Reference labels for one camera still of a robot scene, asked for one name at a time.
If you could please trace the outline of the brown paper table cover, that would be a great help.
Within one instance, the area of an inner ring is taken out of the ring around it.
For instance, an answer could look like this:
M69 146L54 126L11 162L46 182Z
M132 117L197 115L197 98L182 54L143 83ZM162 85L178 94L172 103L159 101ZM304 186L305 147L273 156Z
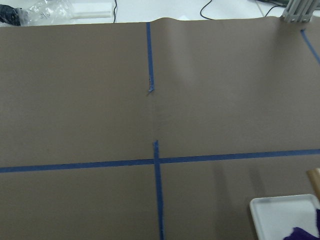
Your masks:
M4 27L3 240L254 240L312 192L320 20Z

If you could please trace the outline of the white wooden towel rack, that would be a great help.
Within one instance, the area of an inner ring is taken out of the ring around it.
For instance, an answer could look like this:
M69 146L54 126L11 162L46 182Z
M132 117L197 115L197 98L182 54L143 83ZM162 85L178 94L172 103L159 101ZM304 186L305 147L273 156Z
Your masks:
M249 203L259 240L283 240L294 227L318 236L316 210L320 209L320 169L307 171L314 194L254 198Z

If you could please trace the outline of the purple towel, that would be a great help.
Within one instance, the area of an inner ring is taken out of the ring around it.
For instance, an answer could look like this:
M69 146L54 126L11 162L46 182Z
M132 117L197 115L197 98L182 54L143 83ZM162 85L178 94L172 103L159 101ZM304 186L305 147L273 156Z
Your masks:
M284 237L284 240L319 240L320 239L320 210L316 210L315 225L318 231L318 236L312 235L300 227L294 227L289 236Z

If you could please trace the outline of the aluminium frame post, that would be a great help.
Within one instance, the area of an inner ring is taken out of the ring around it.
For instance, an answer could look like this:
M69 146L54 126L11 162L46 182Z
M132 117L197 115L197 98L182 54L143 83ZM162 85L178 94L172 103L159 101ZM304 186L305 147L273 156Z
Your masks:
M290 0L280 19L287 23L308 23L319 8L319 0Z

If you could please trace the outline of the clear plastic bag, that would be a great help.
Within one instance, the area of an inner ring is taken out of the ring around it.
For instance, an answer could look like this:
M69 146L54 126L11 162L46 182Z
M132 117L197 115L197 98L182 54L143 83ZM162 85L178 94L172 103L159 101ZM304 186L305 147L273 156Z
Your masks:
M19 8L17 13L22 27L61 25L74 17L69 0L39 0L29 8Z

